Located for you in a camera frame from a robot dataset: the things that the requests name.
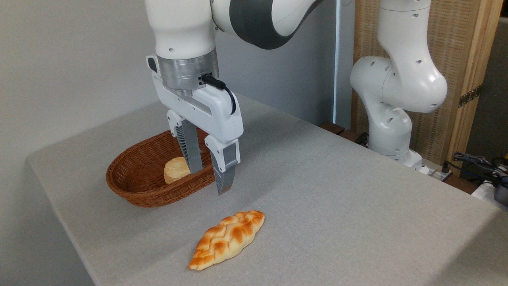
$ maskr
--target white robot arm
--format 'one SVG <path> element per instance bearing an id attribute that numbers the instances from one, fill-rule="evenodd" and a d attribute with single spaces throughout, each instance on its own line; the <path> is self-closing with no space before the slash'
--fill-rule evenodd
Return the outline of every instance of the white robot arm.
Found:
<path id="1" fill-rule="evenodd" d="M 145 0 L 156 55 L 147 57 L 157 95 L 191 173 L 203 168 L 196 126 L 209 134 L 219 194 L 233 184 L 243 133 L 235 95 L 217 80 L 215 31 L 263 49 L 284 45 L 322 0 Z"/>
<path id="2" fill-rule="evenodd" d="M 377 37 L 390 59 L 358 60 L 351 85 L 367 109 L 369 148 L 426 173 L 422 157 L 409 149 L 412 123 L 405 110 L 429 113 L 447 94 L 447 82 L 427 46 L 431 0 L 381 0 Z"/>

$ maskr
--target bread roll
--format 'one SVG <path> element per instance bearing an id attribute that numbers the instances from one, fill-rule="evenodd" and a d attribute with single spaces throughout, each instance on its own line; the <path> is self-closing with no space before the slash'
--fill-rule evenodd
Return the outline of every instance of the bread roll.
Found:
<path id="1" fill-rule="evenodd" d="M 258 211 L 238 212 L 205 232 L 187 268 L 203 270 L 235 257 L 249 245 L 265 222 Z"/>
<path id="2" fill-rule="evenodd" d="M 191 171 L 183 157 L 172 159 L 164 167 L 164 181 L 166 181 L 166 184 L 171 184 L 190 174 Z"/>

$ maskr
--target brown wicker basket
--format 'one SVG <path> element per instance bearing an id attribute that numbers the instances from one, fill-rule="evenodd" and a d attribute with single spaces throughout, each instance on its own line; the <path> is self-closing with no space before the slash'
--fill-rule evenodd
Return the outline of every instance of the brown wicker basket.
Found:
<path id="1" fill-rule="evenodd" d="M 183 199 L 215 181 L 206 136 L 198 129 L 203 169 L 195 174 L 166 184 L 165 164 L 183 156 L 178 140 L 166 131 L 118 155 L 106 172 L 106 182 L 116 194 L 139 207 L 160 207 Z"/>

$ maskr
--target table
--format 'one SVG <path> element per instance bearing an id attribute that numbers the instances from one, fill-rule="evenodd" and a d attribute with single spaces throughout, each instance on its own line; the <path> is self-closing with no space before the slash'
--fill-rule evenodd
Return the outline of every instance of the table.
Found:
<path id="1" fill-rule="evenodd" d="M 168 129 L 155 104 L 30 155 L 96 285 L 507 285 L 508 214 L 458 189 L 239 96 L 233 188 L 132 206 L 111 161 Z M 187 270 L 202 234 L 237 211 L 266 221 L 238 256 Z"/>

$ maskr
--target wall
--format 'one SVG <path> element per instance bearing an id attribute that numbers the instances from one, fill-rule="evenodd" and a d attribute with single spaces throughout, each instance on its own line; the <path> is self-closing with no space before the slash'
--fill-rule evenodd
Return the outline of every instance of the wall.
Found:
<path id="1" fill-rule="evenodd" d="M 312 123 L 330 120 L 334 5 L 325 0 L 279 50 L 219 35 L 221 79 Z M 0 285 L 90 285 L 26 157 L 157 101 L 143 2 L 3 0 L 0 46 Z"/>
<path id="2" fill-rule="evenodd" d="M 467 153 L 489 161 L 508 153 L 508 18 L 500 18 Z"/>

